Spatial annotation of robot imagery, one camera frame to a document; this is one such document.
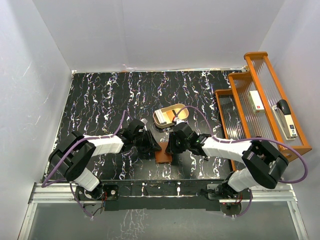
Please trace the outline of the brown leather card holder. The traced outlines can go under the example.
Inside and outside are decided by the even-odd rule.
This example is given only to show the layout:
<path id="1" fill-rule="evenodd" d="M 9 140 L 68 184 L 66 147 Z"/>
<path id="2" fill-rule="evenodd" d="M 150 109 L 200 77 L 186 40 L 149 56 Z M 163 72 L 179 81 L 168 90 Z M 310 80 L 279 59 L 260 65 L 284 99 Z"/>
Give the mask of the brown leather card holder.
<path id="1" fill-rule="evenodd" d="M 158 144 L 161 147 L 161 150 L 155 152 L 155 163 L 171 164 L 173 160 L 172 155 L 166 153 L 168 142 L 159 142 Z"/>

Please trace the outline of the stack of credit cards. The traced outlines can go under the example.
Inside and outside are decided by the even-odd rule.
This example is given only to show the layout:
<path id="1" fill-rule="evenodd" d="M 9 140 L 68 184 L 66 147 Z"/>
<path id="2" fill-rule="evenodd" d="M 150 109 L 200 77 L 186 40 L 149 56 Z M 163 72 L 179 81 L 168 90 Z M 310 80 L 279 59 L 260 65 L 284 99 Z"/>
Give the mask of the stack of credit cards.
<path id="1" fill-rule="evenodd" d="M 157 119 L 158 119 L 158 123 L 159 123 L 160 125 L 165 125 L 165 124 L 167 124 L 165 115 L 164 115 L 164 113 L 163 113 L 160 109 L 156 110 L 154 113 L 155 113 L 155 115 L 156 115 L 156 117 L 157 117 Z"/>

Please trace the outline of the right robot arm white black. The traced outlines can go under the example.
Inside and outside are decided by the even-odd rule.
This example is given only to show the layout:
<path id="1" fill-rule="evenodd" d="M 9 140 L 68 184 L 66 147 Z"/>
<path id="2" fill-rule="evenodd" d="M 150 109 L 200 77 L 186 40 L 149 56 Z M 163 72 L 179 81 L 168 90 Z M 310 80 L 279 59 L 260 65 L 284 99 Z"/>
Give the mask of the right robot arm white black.
<path id="1" fill-rule="evenodd" d="M 251 187 L 274 189 L 289 165 L 287 158 L 267 140 L 215 140 L 210 134 L 197 134 L 187 123 L 181 122 L 170 132 L 165 153 L 175 155 L 185 151 L 197 156 L 230 159 L 245 165 L 244 169 L 232 171 L 221 184 L 208 190 L 211 195 L 230 199 Z"/>

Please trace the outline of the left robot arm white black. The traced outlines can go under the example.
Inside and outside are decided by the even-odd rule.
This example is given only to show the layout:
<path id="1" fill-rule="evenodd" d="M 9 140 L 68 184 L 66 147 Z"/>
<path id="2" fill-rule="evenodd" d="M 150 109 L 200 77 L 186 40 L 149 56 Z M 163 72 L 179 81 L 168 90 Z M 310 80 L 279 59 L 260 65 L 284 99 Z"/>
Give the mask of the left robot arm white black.
<path id="1" fill-rule="evenodd" d="M 92 157 L 105 154 L 121 154 L 135 147 L 140 154 L 162 150 L 144 122 L 133 119 L 125 128 L 115 134 L 87 136 L 73 131 L 49 155 L 48 161 L 53 170 L 68 182 L 82 187 L 93 200 L 103 195 L 103 183 L 87 165 Z"/>

